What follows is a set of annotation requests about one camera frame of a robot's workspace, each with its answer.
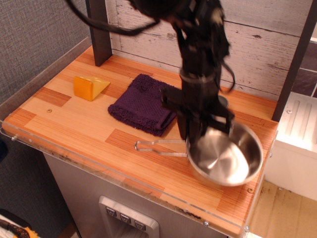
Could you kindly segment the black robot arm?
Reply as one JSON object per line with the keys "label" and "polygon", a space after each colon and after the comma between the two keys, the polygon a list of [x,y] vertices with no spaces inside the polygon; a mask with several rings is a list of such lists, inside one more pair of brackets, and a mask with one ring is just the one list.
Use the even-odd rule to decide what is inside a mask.
{"label": "black robot arm", "polygon": [[221,105],[221,69],[229,42],[224,30],[224,12],[218,0],[133,0],[131,5],[155,21],[170,23],[176,32],[182,57],[182,88],[161,90],[162,105],[175,111],[182,139],[191,144],[208,127],[229,133],[234,114]]}

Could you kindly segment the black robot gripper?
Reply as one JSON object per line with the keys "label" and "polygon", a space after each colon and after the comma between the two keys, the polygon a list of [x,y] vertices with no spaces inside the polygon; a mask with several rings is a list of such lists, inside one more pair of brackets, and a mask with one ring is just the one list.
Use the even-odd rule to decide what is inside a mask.
{"label": "black robot gripper", "polygon": [[180,74],[182,88],[161,90],[162,106],[177,114],[179,134],[183,140],[195,145],[205,135],[207,128],[228,134],[234,114],[218,100],[220,76],[217,74],[198,77]]}

